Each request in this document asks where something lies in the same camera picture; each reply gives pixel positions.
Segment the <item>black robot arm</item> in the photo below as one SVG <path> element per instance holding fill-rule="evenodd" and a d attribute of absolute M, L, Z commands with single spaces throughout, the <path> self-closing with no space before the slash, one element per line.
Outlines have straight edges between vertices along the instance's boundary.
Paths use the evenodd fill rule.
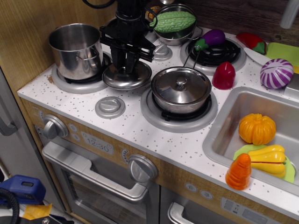
<path fill-rule="evenodd" d="M 129 74 L 139 59 L 151 62 L 155 45 L 145 34 L 150 30 L 145 20 L 148 0 L 119 0 L 115 23 L 100 27 L 100 42 L 110 47 L 112 61 L 117 69 Z"/>

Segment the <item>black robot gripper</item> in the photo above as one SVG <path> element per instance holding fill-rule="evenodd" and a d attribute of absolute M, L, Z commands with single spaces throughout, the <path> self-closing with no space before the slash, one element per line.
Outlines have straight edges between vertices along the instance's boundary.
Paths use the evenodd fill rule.
<path fill-rule="evenodd" d="M 115 68 L 126 67 L 126 72 L 132 73 L 139 59 L 152 62 L 156 47 L 145 37 L 147 30 L 141 21 L 110 21 L 100 27 L 100 32 L 101 43 L 110 46 Z"/>

